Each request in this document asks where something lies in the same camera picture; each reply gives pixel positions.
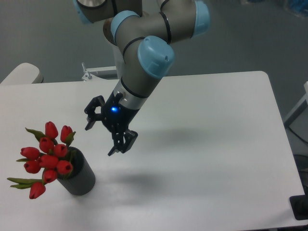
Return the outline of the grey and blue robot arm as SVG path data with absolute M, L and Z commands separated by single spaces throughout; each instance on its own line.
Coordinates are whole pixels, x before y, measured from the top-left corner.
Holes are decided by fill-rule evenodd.
M 130 122 L 174 63 L 171 44 L 205 33 L 209 9 L 201 0 L 160 0 L 160 11 L 149 16 L 140 0 L 76 0 L 74 6 L 84 23 L 111 20 L 125 68 L 109 98 L 94 97 L 85 108 L 86 129 L 102 122 L 114 142 L 109 153 L 125 153 L 138 136 Z

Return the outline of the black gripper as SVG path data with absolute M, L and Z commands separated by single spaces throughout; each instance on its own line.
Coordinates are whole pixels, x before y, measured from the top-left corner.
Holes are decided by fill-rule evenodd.
M 118 152 L 125 153 L 131 149 L 138 137 L 137 132 L 128 129 L 138 111 L 139 109 L 132 110 L 121 105 L 113 93 L 106 102 L 103 96 L 96 96 L 84 109 L 88 122 L 85 130 L 91 129 L 96 121 L 102 121 L 103 125 L 112 133 L 114 142 L 108 156 Z

